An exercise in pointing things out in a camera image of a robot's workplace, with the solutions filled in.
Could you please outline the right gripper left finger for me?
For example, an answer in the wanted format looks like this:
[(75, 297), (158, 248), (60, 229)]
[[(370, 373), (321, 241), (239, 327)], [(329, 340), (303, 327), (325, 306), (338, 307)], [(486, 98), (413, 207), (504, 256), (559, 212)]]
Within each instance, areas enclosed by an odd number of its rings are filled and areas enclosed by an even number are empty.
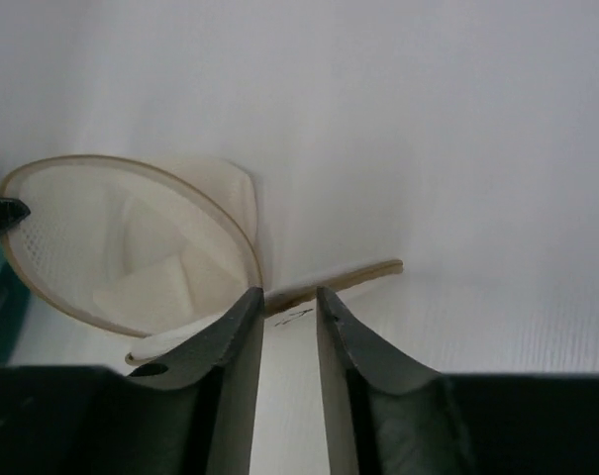
[(264, 295), (252, 287), (215, 323), (130, 380), (152, 389), (135, 433), (138, 474), (247, 474), (263, 341)]

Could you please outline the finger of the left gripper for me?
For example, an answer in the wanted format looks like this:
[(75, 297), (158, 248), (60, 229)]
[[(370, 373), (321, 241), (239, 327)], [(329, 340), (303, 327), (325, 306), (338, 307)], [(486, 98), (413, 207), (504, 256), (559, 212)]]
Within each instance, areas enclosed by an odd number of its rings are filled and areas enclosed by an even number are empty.
[(31, 215), (30, 208), (21, 200), (0, 198), (0, 237)]

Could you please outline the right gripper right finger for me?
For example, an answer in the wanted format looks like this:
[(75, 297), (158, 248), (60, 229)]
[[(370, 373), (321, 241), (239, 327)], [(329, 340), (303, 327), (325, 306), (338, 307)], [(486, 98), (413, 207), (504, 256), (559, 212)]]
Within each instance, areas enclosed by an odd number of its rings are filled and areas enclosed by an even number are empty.
[(317, 341), (334, 474), (454, 474), (457, 429), (442, 377), (358, 320), (327, 288)]

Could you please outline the beige mesh laundry bag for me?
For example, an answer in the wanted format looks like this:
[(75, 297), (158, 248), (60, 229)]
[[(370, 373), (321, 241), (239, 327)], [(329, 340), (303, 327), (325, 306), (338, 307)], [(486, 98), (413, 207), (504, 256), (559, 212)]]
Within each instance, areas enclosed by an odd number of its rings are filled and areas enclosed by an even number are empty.
[(263, 283), (253, 182), (220, 158), (52, 157), (11, 171), (0, 197), (30, 212), (2, 240), (16, 273), (68, 316), (131, 337), (131, 365)]

